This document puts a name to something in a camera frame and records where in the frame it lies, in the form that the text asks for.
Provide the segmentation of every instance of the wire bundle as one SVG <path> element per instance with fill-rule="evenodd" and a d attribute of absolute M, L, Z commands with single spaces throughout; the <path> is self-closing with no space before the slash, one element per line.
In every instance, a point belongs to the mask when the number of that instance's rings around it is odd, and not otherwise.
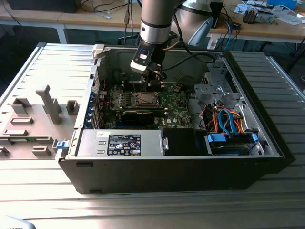
<path fill-rule="evenodd" d="M 231 133 L 242 134 L 245 133 L 243 128 L 243 117 L 238 114 L 235 110 L 218 106 L 214 108 L 209 108 L 206 106 L 199 117 L 202 118 L 201 122 L 205 121 L 205 129 L 211 132 L 220 132 L 226 135 Z"/>

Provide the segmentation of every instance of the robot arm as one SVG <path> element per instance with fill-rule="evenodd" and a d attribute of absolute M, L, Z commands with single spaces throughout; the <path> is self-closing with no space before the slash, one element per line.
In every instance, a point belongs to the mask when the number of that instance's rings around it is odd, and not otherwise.
<path fill-rule="evenodd" d="M 178 21 L 182 25 L 189 44 L 198 46 L 200 39 L 206 37 L 213 23 L 210 8 L 211 0 L 143 0 L 141 12 L 140 45 L 131 62 L 133 71 L 142 74 L 143 81 L 150 86 L 166 79 L 162 72 L 172 17 L 175 7 L 183 3 Z"/>
<path fill-rule="evenodd" d="M 162 61 L 169 32 L 173 10 L 181 0 L 143 0 L 141 12 L 140 45 L 131 62 L 133 71 L 144 75 L 150 86 L 166 78 L 161 72 Z"/>

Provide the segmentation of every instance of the floor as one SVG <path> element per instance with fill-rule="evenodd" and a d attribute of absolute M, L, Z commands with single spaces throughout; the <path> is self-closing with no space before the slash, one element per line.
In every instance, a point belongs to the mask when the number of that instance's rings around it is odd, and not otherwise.
<path fill-rule="evenodd" d="M 37 41 L 58 43 L 59 39 L 55 29 L 50 28 L 33 28 L 18 27 L 14 28 L 15 36 L 9 36 L 5 33 L 5 28 L 0 27 L 2 37 L 0 38 L 0 94 L 2 94 L 12 79 L 15 77 L 19 69 L 22 67 L 32 50 L 35 48 Z M 68 39 L 74 44 L 114 44 L 118 42 L 118 38 L 122 37 L 122 32 L 111 31 L 87 31 L 87 30 L 68 30 Z M 237 51 L 255 52 L 262 42 L 238 40 L 235 45 L 230 45 L 228 49 L 234 48 Z M 273 42 L 267 45 L 264 52 L 273 56 L 276 61 L 285 69 L 294 53 L 295 44 L 285 44 Z M 298 85 L 301 90 L 305 89 L 300 77 L 304 75 L 305 57 L 301 58 L 290 72 L 290 77 Z"/>

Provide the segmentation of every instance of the white cable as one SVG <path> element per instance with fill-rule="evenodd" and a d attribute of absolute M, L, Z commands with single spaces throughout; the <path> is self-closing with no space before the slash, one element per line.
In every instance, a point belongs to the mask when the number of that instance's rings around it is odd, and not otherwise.
<path fill-rule="evenodd" d="M 105 18 L 107 18 L 107 19 L 110 19 L 110 16 L 106 16 L 106 15 L 103 15 L 103 14 L 99 14 L 99 13 L 96 13 L 97 15 L 100 15 L 100 16 L 102 16 L 102 17 L 105 17 Z"/>

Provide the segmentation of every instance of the black cable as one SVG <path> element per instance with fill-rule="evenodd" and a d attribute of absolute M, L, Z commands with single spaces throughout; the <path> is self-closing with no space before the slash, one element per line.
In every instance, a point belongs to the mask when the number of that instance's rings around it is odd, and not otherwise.
<path fill-rule="evenodd" d="M 132 26 L 132 46 L 133 46 L 133 16 L 132 16 L 132 2 L 130 4 L 131 26 Z"/>
<path fill-rule="evenodd" d="M 17 22 L 20 26 L 21 26 L 21 28 L 24 30 L 24 31 L 26 31 L 26 33 L 36 42 L 36 43 L 38 43 L 38 41 L 32 36 L 32 34 L 30 34 L 20 23 L 19 23 L 19 21 L 17 21 L 16 20 L 16 18 L 8 11 L 8 9 L 6 8 L 6 6 L 5 6 L 5 4 L 4 4 L 4 0 L 2 1 L 2 4 L 3 4 L 3 7 L 4 7 L 4 9 L 6 10 L 6 12 L 15 20 L 15 22 Z"/>
<path fill-rule="evenodd" d="M 112 0 L 111 3 L 107 3 L 107 4 L 100 4 L 100 5 L 97 5 L 97 6 L 93 6 L 93 0 L 92 0 L 92 7 L 93 7 L 93 10 L 96 10 L 98 7 L 100 6 L 108 6 L 108 5 L 111 5 L 115 2 L 115 0 Z"/>
<path fill-rule="evenodd" d="M 116 7 L 112 7 L 112 8 L 110 8 L 110 9 L 106 9 L 106 10 L 89 11 L 89 10 L 86 10 L 86 9 L 83 8 L 84 3 L 88 2 L 88 1 L 89 1 L 89 0 L 86 0 L 86 1 L 84 1 L 84 2 L 81 4 L 81 9 L 82 9 L 83 11 L 86 11 L 86 12 L 89 12 L 89 13 L 101 13 L 101 12 L 113 10 L 113 9 L 116 9 L 116 8 L 119 8 L 119 7 L 127 6 L 127 3 L 126 3 L 126 4 L 123 4 L 123 5 L 120 5 L 120 6 L 116 6 Z"/>
<path fill-rule="evenodd" d="M 228 14 L 228 11 L 227 11 L 227 9 L 223 6 L 223 9 L 224 9 L 224 11 L 225 11 L 225 14 L 226 14 L 226 16 L 227 16 L 227 18 L 228 18 L 228 22 L 230 23 L 230 25 L 233 23 L 233 20 L 232 20 L 232 18 L 229 16 L 229 14 Z"/>
<path fill-rule="evenodd" d="M 6 30 L 3 28 L 3 26 L 0 25 L 0 27 L 1 27 L 1 29 L 3 30 L 4 34 L 6 34 L 7 32 L 6 32 Z"/>
<path fill-rule="evenodd" d="M 177 80 L 177 83 L 179 83 L 179 81 L 180 81 L 182 78 L 184 78 L 184 77 L 187 77 L 187 78 L 193 80 L 194 83 L 197 83 L 197 81 L 196 81 L 193 77 L 191 77 L 190 75 L 183 75 L 183 76 L 180 76 L 179 79 Z"/>
<path fill-rule="evenodd" d="M 208 61 L 208 62 L 207 62 L 207 61 L 200 60 L 200 61 L 203 62 L 203 63 L 214 63 L 214 62 L 216 61 L 216 59 L 215 59 L 212 55 L 210 55 L 210 54 L 207 54 L 207 53 L 196 53 L 196 54 L 192 54 L 192 55 L 190 55 L 190 56 L 184 58 L 183 60 L 179 61 L 178 63 L 174 64 L 174 65 L 171 66 L 171 67 L 162 69 L 162 71 L 168 71 L 168 70 L 170 70 L 170 69 L 173 69 L 173 68 L 177 67 L 178 65 L 182 64 L 183 62 L 187 61 L 188 59 L 191 59 L 191 58 L 193 58 L 193 57 L 195 57 L 195 56 L 207 56 L 207 57 L 210 57 L 210 58 L 212 59 L 212 61 Z"/>
<path fill-rule="evenodd" d="M 177 26 L 177 30 L 178 30 L 178 33 L 179 33 L 179 36 L 180 36 L 179 40 L 180 40 L 182 46 L 184 47 L 184 49 L 185 49 L 190 55 L 192 55 L 191 51 L 188 49 L 188 47 L 185 45 L 185 43 L 184 43 L 184 41 L 183 41 L 183 38 L 182 38 L 182 31 L 181 31 L 181 28 L 180 28 L 180 26 L 179 26 L 179 22 L 178 22 L 178 19 L 177 19 L 177 16 L 176 16 L 176 13 L 175 13 L 175 12 L 173 13 L 173 21 L 175 22 L 175 24 L 176 24 L 176 26 Z M 198 61 L 203 62 L 203 61 L 200 60 L 198 57 L 195 57 L 195 59 L 198 60 Z"/>
<path fill-rule="evenodd" d="M 142 7 L 142 3 L 140 2 L 140 0 L 137 0 L 137 2 L 140 5 L 140 7 Z"/>
<path fill-rule="evenodd" d="M 299 45 L 299 47 L 297 48 L 297 50 L 295 51 L 295 53 L 300 49 L 300 47 L 302 46 L 304 40 L 305 40 L 305 37 L 303 38 L 302 42 L 300 43 L 300 45 Z"/>
<path fill-rule="evenodd" d="M 129 13 L 129 5 L 130 5 L 130 0 L 128 0 L 127 3 L 127 11 L 125 13 L 125 18 L 124 18 L 124 23 L 125 23 L 125 29 L 124 29 L 124 45 L 126 45 L 126 30 L 127 30 L 127 25 L 129 24 L 129 18 L 130 18 L 130 13 Z"/>
<path fill-rule="evenodd" d="M 292 49 L 292 47 L 289 45 L 289 43 L 284 43 L 291 51 L 295 52 L 295 50 Z"/>
<path fill-rule="evenodd" d="M 228 15 L 227 9 L 226 9 L 224 6 L 223 6 L 223 9 L 224 9 L 225 13 L 222 13 L 222 12 L 221 12 L 221 14 L 223 14 L 224 16 L 226 16 L 226 17 L 228 18 L 229 24 L 232 25 L 233 20 L 232 20 L 232 18 Z M 227 28 L 227 29 L 228 29 L 228 30 L 227 30 L 227 33 L 224 35 L 223 39 L 221 40 L 221 42 L 219 42 L 218 46 L 216 46 L 215 49 L 218 49 L 219 46 L 221 46 L 221 49 L 223 48 L 224 40 L 225 40 L 226 36 L 228 35 L 228 33 L 229 33 L 229 31 L 230 31 L 229 28 Z M 235 46 L 235 44 L 236 44 L 236 42 L 237 42 L 238 33 L 236 33 L 236 36 L 232 38 L 232 41 L 236 38 L 235 43 L 234 43 L 234 46 Z"/>
<path fill-rule="evenodd" d="M 124 45 L 126 46 L 126 30 L 127 30 L 127 24 L 125 24 L 124 28 Z"/>

